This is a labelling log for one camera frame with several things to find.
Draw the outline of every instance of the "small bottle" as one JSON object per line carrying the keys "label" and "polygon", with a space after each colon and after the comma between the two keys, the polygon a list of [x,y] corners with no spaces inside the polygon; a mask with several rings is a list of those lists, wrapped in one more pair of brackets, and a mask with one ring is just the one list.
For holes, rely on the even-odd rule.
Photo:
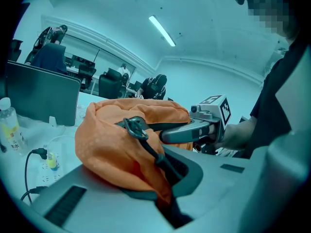
{"label": "small bottle", "polygon": [[58,169],[57,160],[53,153],[48,153],[47,163],[50,169],[56,171]]}
{"label": "small bottle", "polygon": [[28,148],[19,127],[16,111],[11,107],[11,100],[1,99],[0,109],[0,128],[8,140],[9,147],[20,155],[25,155]]}

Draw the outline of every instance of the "person in black hoodie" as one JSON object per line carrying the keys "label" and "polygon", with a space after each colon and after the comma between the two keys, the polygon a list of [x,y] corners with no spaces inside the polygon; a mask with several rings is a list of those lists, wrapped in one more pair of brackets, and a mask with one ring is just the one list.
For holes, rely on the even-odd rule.
{"label": "person in black hoodie", "polygon": [[167,77],[163,74],[157,75],[156,78],[148,78],[140,86],[137,96],[142,95],[144,99],[163,100],[166,93]]}

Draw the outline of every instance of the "wall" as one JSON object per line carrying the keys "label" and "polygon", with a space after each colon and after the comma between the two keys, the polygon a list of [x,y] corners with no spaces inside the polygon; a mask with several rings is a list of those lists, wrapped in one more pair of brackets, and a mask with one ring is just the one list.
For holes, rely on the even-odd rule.
{"label": "wall", "polygon": [[123,30],[126,27],[124,21],[105,20],[105,14],[109,13],[109,11],[109,8],[105,9],[96,3],[91,4],[87,0],[60,0],[51,16],[73,21],[90,28],[130,50],[149,66],[155,68],[160,58],[158,53],[147,49],[135,37],[127,34]]}
{"label": "wall", "polygon": [[53,6],[49,0],[24,0],[23,2],[29,2],[30,5],[14,34],[14,39],[23,41],[20,46],[21,54],[17,60],[20,63],[24,63],[26,57],[33,49],[35,41],[42,32],[41,15],[50,14],[53,11]]}
{"label": "wall", "polygon": [[68,35],[65,35],[61,44],[66,47],[66,53],[71,53],[73,55],[82,57],[92,62],[94,62],[95,60],[95,68],[96,68],[95,75],[99,76],[104,72],[107,72],[108,68],[118,70],[118,68],[123,63],[127,65],[127,69],[130,71],[131,74],[135,69],[132,65],[128,64],[126,61],[123,61],[120,58],[104,50],[100,50],[98,52],[99,50],[98,47],[89,44],[87,42],[81,41],[79,39],[70,37]]}
{"label": "wall", "polygon": [[139,70],[135,70],[132,77],[131,83],[135,83],[136,81],[143,83],[145,79],[149,78],[148,75],[142,74]]}
{"label": "wall", "polygon": [[247,79],[213,67],[176,61],[162,62],[156,74],[165,74],[167,97],[186,109],[213,95],[227,95],[232,118],[238,123],[242,116],[249,118],[260,88]]}

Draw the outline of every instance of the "black shirt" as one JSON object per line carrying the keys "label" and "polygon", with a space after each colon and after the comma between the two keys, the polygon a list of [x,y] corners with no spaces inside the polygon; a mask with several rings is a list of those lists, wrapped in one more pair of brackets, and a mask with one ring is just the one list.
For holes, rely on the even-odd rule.
{"label": "black shirt", "polygon": [[62,42],[65,34],[61,31],[60,28],[53,29],[53,36],[51,37],[51,43],[55,43],[55,41]]}
{"label": "black shirt", "polygon": [[151,89],[151,83],[149,83],[149,79],[145,79],[145,81],[140,86],[141,89],[144,90],[142,93],[142,96],[144,97],[144,99],[163,100],[163,98],[165,96],[165,92],[166,92],[165,86],[163,88],[164,91],[161,94],[161,91],[154,91],[153,89]]}
{"label": "black shirt", "polygon": [[261,94],[250,114],[257,118],[257,123],[242,154],[243,158],[250,158],[256,148],[270,145],[275,138],[291,130],[285,113],[276,99],[276,92],[297,66],[307,44],[307,38],[300,33],[284,58],[275,63],[266,77]]}

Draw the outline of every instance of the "plastic water bottle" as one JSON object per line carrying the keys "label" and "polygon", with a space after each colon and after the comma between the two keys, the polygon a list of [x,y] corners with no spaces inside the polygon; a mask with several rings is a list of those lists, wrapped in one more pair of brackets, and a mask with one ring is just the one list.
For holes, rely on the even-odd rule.
{"label": "plastic water bottle", "polygon": [[20,130],[16,111],[11,107],[11,100],[3,98],[0,100],[0,129],[8,140],[8,146],[20,155],[27,153],[27,145]]}

